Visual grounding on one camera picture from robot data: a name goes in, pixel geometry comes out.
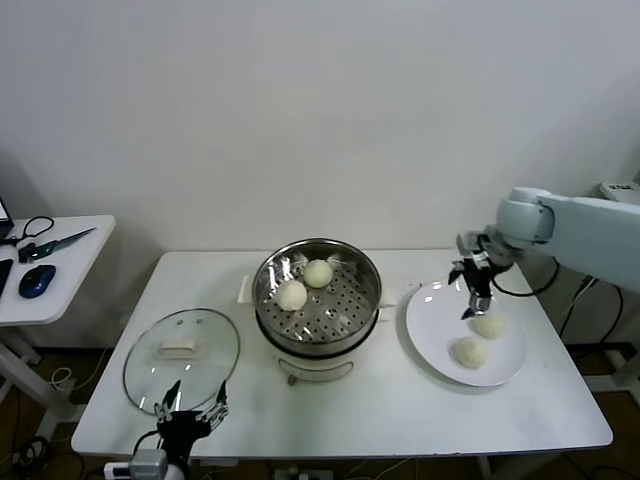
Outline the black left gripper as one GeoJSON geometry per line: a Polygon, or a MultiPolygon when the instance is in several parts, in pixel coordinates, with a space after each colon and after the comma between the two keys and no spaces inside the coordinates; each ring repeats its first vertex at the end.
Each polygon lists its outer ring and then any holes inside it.
{"type": "Polygon", "coordinates": [[[165,451],[169,464],[186,464],[194,444],[210,435],[229,413],[227,402],[227,381],[224,380],[217,392],[215,403],[206,411],[172,412],[174,402],[180,393],[181,381],[177,380],[164,394],[159,403],[154,404],[157,430],[162,439],[161,449],[165,451]]]}

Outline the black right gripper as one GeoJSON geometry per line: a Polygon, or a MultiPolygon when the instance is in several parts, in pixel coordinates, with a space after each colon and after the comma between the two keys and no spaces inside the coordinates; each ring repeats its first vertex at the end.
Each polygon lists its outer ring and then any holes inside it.
{"type": "Polygon", "coordinates": [[[505,251],[485,232],[467,232],[462,235],[462,260],[452,263],[447,284],[451,285],[464,275],[470,294],[461,319],[485,315],[491,305],[491,281],[505,272],[505,251]]]}

